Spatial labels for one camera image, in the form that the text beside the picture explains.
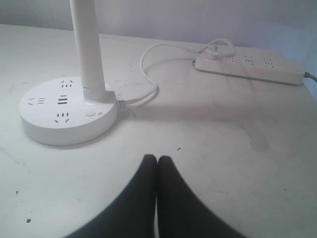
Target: power strip outlet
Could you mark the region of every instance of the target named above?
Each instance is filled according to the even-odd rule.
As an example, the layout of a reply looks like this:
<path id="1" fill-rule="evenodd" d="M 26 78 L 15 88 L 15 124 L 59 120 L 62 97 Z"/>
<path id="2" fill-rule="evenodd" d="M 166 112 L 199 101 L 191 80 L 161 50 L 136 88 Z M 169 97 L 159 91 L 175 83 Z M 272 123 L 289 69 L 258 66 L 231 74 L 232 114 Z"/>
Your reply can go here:
<path id="1" fill-rule="evenodd" d="M 228 46 L 217 45 L 218 52 L 227 52 Z M 288 85 L 300 85 L 304 80 L 304 68 L 296 61 L 286 59 L 281 53 L 235 47 L 234 57 L 210 60 L 207 52 L 202 52 L 195 60 L 198 71 L 232 77 L 261 80 Z"/>

